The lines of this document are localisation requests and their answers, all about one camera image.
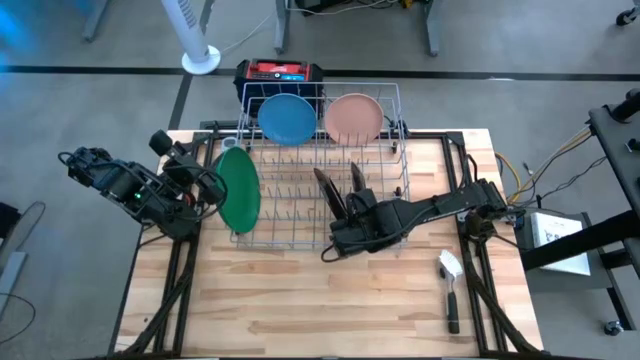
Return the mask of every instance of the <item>yellow cable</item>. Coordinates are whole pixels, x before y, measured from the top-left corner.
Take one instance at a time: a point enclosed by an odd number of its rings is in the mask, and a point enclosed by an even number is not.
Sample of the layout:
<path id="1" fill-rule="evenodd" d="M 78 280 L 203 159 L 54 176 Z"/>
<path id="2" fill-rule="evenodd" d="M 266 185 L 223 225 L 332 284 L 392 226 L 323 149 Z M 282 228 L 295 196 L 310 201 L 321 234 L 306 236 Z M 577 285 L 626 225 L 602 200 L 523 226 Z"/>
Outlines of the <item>yellow cable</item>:
<path id="1" fill-rule="evenodd" d="M 520 188 L 520 176 L 518 176 L 518 172 L 516 171 L 516 169 L 513 167 L 513 165 L 511 165 L 511 163 L 509 162 L 509 160 L 507 160 L 506 157 L 504 157 L 504 155 L 500 154 L 500 153 L 495 153 L 497 157 L 500 158 L 500 160 L 502 160 L 505 165 L 507 165 L 507 167 L 509 168 L 509 170 L 511 170 L 511 173 L 513 174 L 513 177 L 516 179 L 516 189 Z"/>
<path id="2" fill-rule="evenodd" d="M 579 142 L 581 142 L 582 140 L 588 138 L 589 136 L 591 136 L 591 130 L 586 129 L 583 132 L 577 134 L 574 138 L 574 140 L 571 140 L 567 145 L 561 147 L 560 149 L 558 149 L 558 151 L 556 151 L 555 153 L 553 153 L 551 155 L 551 157 L 549 159 L 552 159 L 556 154 L 559 154 L 567 149 L 573 149 L 575 147 L 575 145 Z M 527 185 L 529 185 L 533 179 L 536 179 L 538 175 L 538 173 L 540 171 L 542 171 L 542 169 L 544 169 L 544 166 L 546 165 L 547 162 L 545 162 L 544 164 L 542 164 L 540 166 L 540 169 L 538 169 L 538 171 L 536 171 L 533 175 L 531 175 L 531 177 L 529 178 L 529 180 L 527 180 L 527 182 L 522 186 L 522 187 L 518 187 L 518 190 L 516 190 L 516 194 L 515 196 L 512 196 L 511 198 L 507 199 L 507 202 L 512 204 L 514 202 L 516 202 L 518 200 L 518 198 L 520 198 L 520 194 L 517 194 L 518 192 L 522 191 L 523 189 L 525 189 L 527 187 Z"/>

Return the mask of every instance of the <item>plate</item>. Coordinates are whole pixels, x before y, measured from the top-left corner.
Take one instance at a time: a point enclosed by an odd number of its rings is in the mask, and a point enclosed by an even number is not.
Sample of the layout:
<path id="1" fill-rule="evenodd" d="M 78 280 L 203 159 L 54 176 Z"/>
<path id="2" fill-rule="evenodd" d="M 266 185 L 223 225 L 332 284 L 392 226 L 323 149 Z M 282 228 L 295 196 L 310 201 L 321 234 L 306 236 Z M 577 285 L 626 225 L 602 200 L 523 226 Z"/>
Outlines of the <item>plate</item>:
<path id="1" fill-rule="evenodd" d="M 359 146 L 380 135 L 384 112 L 370 96 L 347 94 L 331 103 L 324 121 L 333 141 L 341 145 Z"/>
<path id="2" fill-rule="evenodd" d="M 229 148 L 215 163 L 216 172 L 228 190 L 220 217 L 233 231 L 247 233 L 256 225 L 260 214 L 260 181 L 256 167 L 240 147 Z"/>
<path id="3" fill-rule="evenodd" d="M 309 141 L 316 131 L 316 112 L 300 96 L 278 94 L 258 110 L 258 124 L 271 141 L 295 146 Z"/>

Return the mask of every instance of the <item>wooden table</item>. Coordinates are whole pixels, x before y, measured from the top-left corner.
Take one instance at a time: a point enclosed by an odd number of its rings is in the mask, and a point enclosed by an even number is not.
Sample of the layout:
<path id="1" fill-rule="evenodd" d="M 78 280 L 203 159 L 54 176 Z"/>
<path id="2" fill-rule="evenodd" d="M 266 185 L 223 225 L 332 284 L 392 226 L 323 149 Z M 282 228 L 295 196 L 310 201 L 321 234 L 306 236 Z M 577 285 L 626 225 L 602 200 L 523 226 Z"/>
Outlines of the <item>wooden table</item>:
<path id="1" fill-rule="evenodd" d="M 464 132 L 467 151 L 478 163 L 479 177 L 502 190 L 489 131 L 459 131 Z M 188 142 L 193 132 L 170 131 L 169 135 Z M 449 192 L 438 141 L 409 140 L 407 158 L 412 201 Z M 515 241 L 509 226 L 496 227 Z M 460 258 L 452 217 L 416 227 L 401 250 L 360 254 L 333 264 L 322 263 L 319 251 L 238 249 L 229 241 L 229 231 L 217 215 L 203 223 L 183 356 L 478 355 L 464 276 L 455 285 L 461 331 L 450 335 L 446 285 L 436 274 L 442 249 Z M 158 234 L 149 230 L 141 241 Z M 526 339 L 541 349 L 518 250 L 501 241 L 487 246 L 501 307 Z M 156 312 L 170 251 L 170 240 L 139 250 L 115 350 L 131 344 Z M 490 348 L 495 349 L 490 316 L 481 307 L 489 344 L 493 344 Z M 173 338 L 174 328 L 175 314 L 169 318 L 167 339 Z"/>

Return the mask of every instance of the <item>dish rack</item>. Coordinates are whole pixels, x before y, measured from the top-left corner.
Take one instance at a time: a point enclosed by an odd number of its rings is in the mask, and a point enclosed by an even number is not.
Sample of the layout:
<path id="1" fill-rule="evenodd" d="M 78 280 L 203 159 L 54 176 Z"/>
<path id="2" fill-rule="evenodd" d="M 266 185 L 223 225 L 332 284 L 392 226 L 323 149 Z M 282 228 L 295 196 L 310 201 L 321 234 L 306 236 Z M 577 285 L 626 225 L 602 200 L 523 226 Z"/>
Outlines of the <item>dish rack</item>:
<path id="1" fill-rule="evenodd" d="M 315 109 L 314 136 L 299 146 L 282 146 L 262 135 L 249 109 L 277 93 L 305 98 Z M 335 99 L 350 93 L 375 99 L 385 114 L 380 136 L 365 143 L 358 135 L 340 145 L 324 127 L 323 114 Z M 329 245 L 329 224 L 335 218 L 323 198 L 314 168 L 329 175 L 341 196 L 352 191 L 350 164 L 354 162 L 378 201 L 410 199 L 409 175 L 400 92 L 395 83 L 282 82 L 247 83 L 237 128 L 237 144 L 251 156 L 262 195 L 255 228 L 244 234 L 230 231 L 239 248 L 322 250 Z"/>

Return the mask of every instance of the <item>gray floor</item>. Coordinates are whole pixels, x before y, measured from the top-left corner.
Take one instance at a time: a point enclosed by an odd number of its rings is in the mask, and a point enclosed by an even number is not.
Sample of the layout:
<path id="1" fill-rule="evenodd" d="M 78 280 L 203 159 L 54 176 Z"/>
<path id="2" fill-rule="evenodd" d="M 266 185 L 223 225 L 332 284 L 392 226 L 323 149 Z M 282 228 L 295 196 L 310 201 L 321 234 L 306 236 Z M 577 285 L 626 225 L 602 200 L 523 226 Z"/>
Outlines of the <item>gray floor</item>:
<path id="1" fill-rule="evenodd" d="M 99 37 L 80 37 L 78 1 L 49 4 L 41 11 L 6 1 L 28 25 L 31 46 L 0 53 L 10 64 L 176 67 L 180 45 L 159 2 L 112 1 Z M 194 1 L 199 13 L 204 1 Z M 417 8 L 409 12 L 363 10 L 340 16 L 303 18 L 292 14 L 289 52 L 326 68 L 518 71 L 640 72 L 640 25 L 611 24 L 626 0 L 446 1 L 440 57 L 424 52 Z M 244 37 L 273 9 L 272 1 L 218 0 L 207 38 L 221 49 Z M 273 23 L 226 53 L 224 67 L 244 58 L 273 58 Z M 119 209 L 66 177 L 55 159 L 81 145 L 102 146 L 117 157 L 149 167 L 156 156 L 148 137 L 166 128 L 181 76 L 0 74 L 0 199 L 26 208 L 43 200 L 48 209 L 26 244 L 28 263 L 15 293 L 38 309 L 34 324 L 0 345 L 0 358 L 67 359 L 104 353 L 111 337 L 132 258 L 138 227 Z M 237 119 L 232 79 L 194 78 L 181 129 L 204 120 Z M 584 126 L 587 111 L 615 102 L 640 83 L 400 80 L 404 118 L 414 128 L 489 128 L 497 151 L 514 164 L 535 166 Z M 582 171 L 602 150 L 589 141 L 560 159 L 540 183 L 554 188 Z M 505 176 L 507 189 L 512 180 Z M 607 163 L 545 206 L 588 211 L 601 221 L 627 208 Z M 634 311 L 640 313 L 638 279 L 616 272 Z M 635 359 L 640 334 L 616 338 L 601 333 L 614 317 L 605 291 L 533 294 L 545 348 L 555 354 Z M 19 329 L 29 311 L 10 304 L 0 339 Z"/>

